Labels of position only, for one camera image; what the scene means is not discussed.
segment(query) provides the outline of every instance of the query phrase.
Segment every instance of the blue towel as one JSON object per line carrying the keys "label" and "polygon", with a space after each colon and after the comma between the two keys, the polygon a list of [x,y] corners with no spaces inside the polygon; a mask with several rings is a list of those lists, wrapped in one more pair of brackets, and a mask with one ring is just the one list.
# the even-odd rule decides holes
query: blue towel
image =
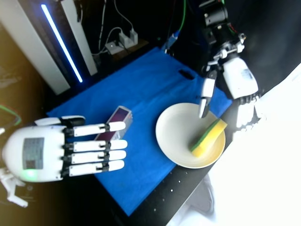
{"label": "blue towel", "polygon": [[[184,78],[180,69],[195,78]],[[129,216],[175,167],[157,144],[158,117],[177,103],[198,104],[202,83],[194,71],[155,48],[48,115],[84,115],[86,124],[95,124],[106,122],[118,105],[132,110],[133,123],[124,136],[128,141],[125,167],[95,175]],[[215,89],[210,110],[220,117],[230,104],[225,94]]]}

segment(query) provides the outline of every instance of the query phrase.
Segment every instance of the robotic arm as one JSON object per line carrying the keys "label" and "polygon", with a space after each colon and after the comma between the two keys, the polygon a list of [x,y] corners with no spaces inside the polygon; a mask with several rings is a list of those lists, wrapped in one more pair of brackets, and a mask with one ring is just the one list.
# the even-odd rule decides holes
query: robotic arm
{"label": "robotic arm", "polygon": [[7,168],[0,169],[0,180],[8,192],[8,200],[27,207],[25,200],[15,196],[16,186],[27,182],[48,182],[64,177],[119,170],[127,147],[125,140],[75,141],[68,138],[117,131],[124,122],[84,125],[82,116],[45,118],[36,126],[16,130],[2,150]]}
{"label": "robotic arm", "polygon": [[260,118],[259,109],[255,107],[259,100],[257,81],[239,53],[245,48],[246,36],[237,33],[228,22],[228,12],[220,1],[208,0],[199,5],[204,17],[202,30],[210,56],[204,67],[205,81],[201,91],[199,117],[204,118],[210,108],[216,80],[223,77],[224,91],[228,98],[238,99],[237,128],[245,129],[253,120]]}

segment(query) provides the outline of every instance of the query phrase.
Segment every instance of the sponge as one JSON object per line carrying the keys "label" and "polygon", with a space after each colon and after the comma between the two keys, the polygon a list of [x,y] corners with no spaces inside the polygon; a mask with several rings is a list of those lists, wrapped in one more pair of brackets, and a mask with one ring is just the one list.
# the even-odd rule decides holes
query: sponge
{"label": "sponge", "polygon": [[198,142],[190,149],[191,153],[200,157],[206,150],[211,148],[218,136],[225,130],[227,123],[221,119],[215,120],[198,140]]}

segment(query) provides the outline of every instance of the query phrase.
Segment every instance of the blue light strip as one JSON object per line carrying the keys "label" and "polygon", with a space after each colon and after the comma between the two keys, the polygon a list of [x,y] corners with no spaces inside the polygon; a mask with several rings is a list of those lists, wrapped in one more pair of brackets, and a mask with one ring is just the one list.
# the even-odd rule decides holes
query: blue light strip
{"label": "blue light strip", "polygon": [[47,18],[47,20],[48,20],[48,22],[49,22],[52,30],[53,30],[53,32],[54,32],[54,34],[55,34],[58,42],[60,43],[60,45],[61,45],[61,47],[62,47],[62,49],[64,51],[64,53],[65,53],[65,55],[66,55],[66,57],[67,57],[70,65],[71,65],[72,69],[74,70],[74,73],[76,74],[76,77],[78,78],[79,82],[82,82],[83,80],[82,80],[82,78],[81,78],[81,76],[80,76],[80,74],[79,74],[79,72],[78,72],[78,70],[77,70],[77,68],[76,68],[76,66],[75,66],[75,64],[74,64],[74,62],[73,62],[73,60],[72,60],[72,58],[71,58],[71,56],[70,56],[70,54],[68,52],[68,50],[67,50],[67,48],[66,48],[63,40],[62,40],[62,38],[61,38],[60,33],[58,32],[58,30],[56,28],[55,23],[53,22],[53,20],[51,18],[51,15],[50,15],[50,13],[49,13],[46,5],[43,4],[43,5],[41,5],[41,7],[42,7],[42,10],[43,10],[43,12],[44,12],[44,14],[45,14],[45,16],[46,16],[46,18]]}

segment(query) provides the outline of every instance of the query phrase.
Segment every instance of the plate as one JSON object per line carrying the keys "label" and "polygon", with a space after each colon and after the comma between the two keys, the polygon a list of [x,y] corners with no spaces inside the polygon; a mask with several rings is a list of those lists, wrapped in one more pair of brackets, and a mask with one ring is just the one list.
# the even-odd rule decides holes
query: plate
{"label": "plate", "polygon": [[213,164],[221,156],[226,143],[225,132],[202,156],[195,157],[189,147],[204,134],[216,116],[208,112],[205,118],[198,117],[199,105],[180,103],[167,108],[158,118],[156,138],[162,152],[174,163],[191,169]]}

